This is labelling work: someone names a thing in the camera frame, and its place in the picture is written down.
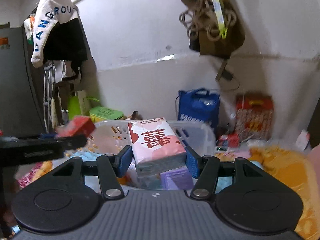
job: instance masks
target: plastic basket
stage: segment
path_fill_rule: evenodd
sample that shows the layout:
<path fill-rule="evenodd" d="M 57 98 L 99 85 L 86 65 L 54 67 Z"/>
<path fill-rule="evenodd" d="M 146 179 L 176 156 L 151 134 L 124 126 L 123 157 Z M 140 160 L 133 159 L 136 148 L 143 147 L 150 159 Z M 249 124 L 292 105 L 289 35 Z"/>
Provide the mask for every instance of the plastic basket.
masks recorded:
<path fill-rule="evenodd" d="M 96 123 L 96 130 L 90 139 L 99 147 L 99 153 L 118 154 L 123 147 L 131 145 L 128 134 L 128 123 L 132 120 L 107 120 Z M 201 122 L 168 121 L 184 146 L 191 146 L 200 156 L 213 155 L 215 135 L 212 129 Z"/>

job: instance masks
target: green lid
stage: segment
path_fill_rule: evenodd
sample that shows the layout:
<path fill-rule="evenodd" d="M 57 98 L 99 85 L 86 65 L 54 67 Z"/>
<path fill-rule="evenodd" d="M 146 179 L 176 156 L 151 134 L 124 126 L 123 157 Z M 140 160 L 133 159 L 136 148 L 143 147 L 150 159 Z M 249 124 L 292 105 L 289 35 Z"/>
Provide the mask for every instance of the green lid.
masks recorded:
<path fill-rule="evenodd" d="M 103 106 L 97 106 L 90 109 L 90 115 L 95 115 L 101 119 L 117 120 L 123 117 L 123 113 Z"/>

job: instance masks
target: red box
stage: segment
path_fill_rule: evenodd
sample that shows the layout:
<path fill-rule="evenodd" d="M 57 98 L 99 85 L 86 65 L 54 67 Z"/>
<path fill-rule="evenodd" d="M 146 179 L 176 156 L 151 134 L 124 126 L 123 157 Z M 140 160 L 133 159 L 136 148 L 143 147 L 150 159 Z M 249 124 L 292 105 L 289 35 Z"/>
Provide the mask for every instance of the red box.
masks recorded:
<path fill-rule="evenodd" d="M 90 117 L 76 115 L 61 131 L 59 131 L 57 137 L 71 137 L 80 134 L 84 134 L 88 137 L 95 128 Z"/>
<path fill-rule="evenodd" d="M 240 142 L 271 136 L 273 102 L 270 96 L 246 94 L 236 97 L 236 127 Z"/>

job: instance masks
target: blue gripper pad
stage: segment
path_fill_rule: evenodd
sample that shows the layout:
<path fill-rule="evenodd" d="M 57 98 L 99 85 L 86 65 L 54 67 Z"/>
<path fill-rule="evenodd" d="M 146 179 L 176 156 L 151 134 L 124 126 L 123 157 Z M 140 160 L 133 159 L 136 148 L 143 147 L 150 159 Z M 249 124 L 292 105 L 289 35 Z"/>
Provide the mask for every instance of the blue gripper pad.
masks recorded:
<path fill-rule="evenodd" d="M 116 175 L 118 178 L 122 178 L 127 172 L 131 162 L 132 162 L 133 151 L 132 147 L 127 145 L 121 152 L 116 155 L 115 165 L 116 165 Z"/>
<path fill-rule="evenodd" d="M 201 157 L 190 147 L 185 147 L 187 152 L 186 166 L 191 173 L 192 177 L 197 179 L 200 176 L 199 162 Z"/>
<path fill-rule="evenodd" d="M 39 139 L 53 138 L 56 135 L 57 135 L 56 133 L 42 133 L 40 134 Z"/>

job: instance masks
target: pink item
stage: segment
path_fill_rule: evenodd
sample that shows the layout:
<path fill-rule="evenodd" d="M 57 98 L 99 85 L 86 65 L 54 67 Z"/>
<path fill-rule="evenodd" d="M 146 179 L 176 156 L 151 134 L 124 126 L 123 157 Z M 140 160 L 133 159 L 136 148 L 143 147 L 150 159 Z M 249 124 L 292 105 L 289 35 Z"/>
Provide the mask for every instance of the pink item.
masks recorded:
<path fill-rule="evenodd" d="M 32 179 L 34 177 L 34 175 L 36 174 L 37 171 L 39 171 L 39 169 L 41 169 L 42 167 L 42 162 L 37 163 L 32 169 L 31 171 L 29 171 L 26 175 L 24 175 L 21 179 L 18 179 L 20 188 L 24 188 L 26 186 L 28 186 L 31 182 Z"/>
<path fill-rule="evenodd" d="M 250 151 L 236 151 L 236 152 L 226 152 L 223 154 L 223 156 L 230 156 L 232 157 L 232 160 L 234 160 L 235 158 L 246 158 L 249 159 L 251 157 Z"/>
<path fill-rule="evenodd" d="M 308 154 L 307 159 L 312 163 L 314 171 L 316 173 L 318 190 L 320 193 L 320 144 L 317 147 L 314 147 L 312 151 Z"/>
<path fill-rule="evenodd" d="M 186 151 L 164 118 L 128 124 L 138 175 L 149 176 L 181 167 Z"/>

